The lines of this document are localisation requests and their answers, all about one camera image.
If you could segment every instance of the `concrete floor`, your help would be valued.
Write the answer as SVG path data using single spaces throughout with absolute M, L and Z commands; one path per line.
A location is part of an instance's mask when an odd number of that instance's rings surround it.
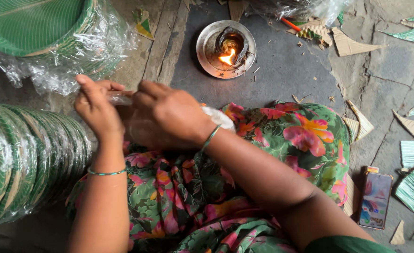
M 226 5 L 211 0 L 192 5 L 188 12 L 179 0 L 112 2 L 129 22 L 133 21 L 131 11 L 143 8 L 149 11 L 152 25 L 158 26 L 156 40 L 140 37 L 139 48 L 131 52 L 122 63 L 123 68 L 110 77 L 112 80 L 130 89 L 142 78 L 163 82 L 185 89 L 214 107 L 229 102 L 261 107 L 276 99 L 292 101 L 292 94 L 299 98 L 312 94 L 306 102 L 325 104 L 355 118 L 344 103 L 352 100 L 375 126 L 367 137 L 351 146 L 350 168 L 356 185 L 362 186 L 361 168 L 365 165 L 379 167 L 382 173 L 393 175 L 395 181 L 399 178 L 395 170 L 401 168 L 400 141 L 414 139 L 393 119 L 391 110 L 403 115 L 414 106 L 414 43 L 378 30 L 407 30 L 399 22 L 414 16 L 414 0 L 356 1 L 344 15 L 343 31 L 361 43 L 389 46 L 346 57 L 339 57 L 334 46 L 322 51 L 309 41 L 302 41 L 304 46 L 300 48 L 296 45 L 300 39 L 285 33 L 286 27 L 282 24 L 274 23 L 270 27 L 260 16 L 242 17 L 240 22 L 251 31 L 257 44 L 256 62 L 250 69 L 253 72 L 260 67 L 256 82 L 251 72 L 231 80 L 210 77 L 196 60 L 193 45 L 197 34 L 211 22 L 229 19 Z M 331 95 L 335 103 L 328 99 Z M 73 98 L 56 94 L 39 96 L 27 82 L 23 88 L 15 89 L 0 70 L 0 103 L 50 109 L 76 117 L 72 110 Z M 13 248 L 17 249 L 13 252 L 62 252 L 71 225 L 63 213 L 63 203 L 58 203 L 20 221 L 2 225 L 0 252 L 12 252 Z M 401 219 L 406 223 L 406 243 L 391 245 L 390 238 Z M 414 242 L 409 239 L 413 230 L 414 213 L 392 198 L 385 230 L 367 231 L 397 252 L 411 253 Z

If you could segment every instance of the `flame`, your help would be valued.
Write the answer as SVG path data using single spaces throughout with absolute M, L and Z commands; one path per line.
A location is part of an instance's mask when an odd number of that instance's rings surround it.
M 230 49 L 230 55 L 229 56 L 221 56 L 220 61 L 227 63 L 229 65 L 233 65 L 232 63 L 232 57 L 235 55 L 235 49 Z

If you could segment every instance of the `thin bangle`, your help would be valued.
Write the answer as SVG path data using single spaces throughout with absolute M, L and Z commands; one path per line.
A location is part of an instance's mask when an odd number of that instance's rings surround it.
M 90 173 L 91 175 L 117 175 L 117 174 L 121 174 L 123 172 L 127 172 L 127 169 L 125 168 L 124 170 L 121 170 L 121 171 L 118 171 L 118 172 L 100 173 L 100 172 L 91 171 L 90 168 L 88 168 L 88 173 Z
M 217 125 L 215 130 L 213 130 L 213 132 L 211 133 L 210 137 L 207 139 L 207 141 L 204 142 L 204 146 L 201 149 L 201 152 L 204 152 L 204 150 L 206 149 L 206 147 L 210 144 L 211 139 L 213 138 L 213 136 L 216 134 L 216 132 L 220 129 L 221 124 Z

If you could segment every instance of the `hand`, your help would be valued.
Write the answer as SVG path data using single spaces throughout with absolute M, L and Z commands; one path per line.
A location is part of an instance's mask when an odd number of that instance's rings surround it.
M 108 101 L 108 90 L 124 90 L 124 86 L 109 80 L 94 82 L 85 75 L 77 75 L 80 93 L 74 108 L 93 130 L 100 143 L 113 141 L 121 143 L 124 126 L 115 107 Z
M 170 135 L 201 148 L 216 125 L 186 91 L 142 81 L 132 96 L 132 107 L 147 113 Z

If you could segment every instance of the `smartphone screen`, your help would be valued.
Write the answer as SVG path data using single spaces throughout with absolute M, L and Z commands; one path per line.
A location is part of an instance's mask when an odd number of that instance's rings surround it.
M 360 211 L 360 226 L 376 229 L 385 228 L 392 182 L 393 177 L 391 175 L 367 173 Z

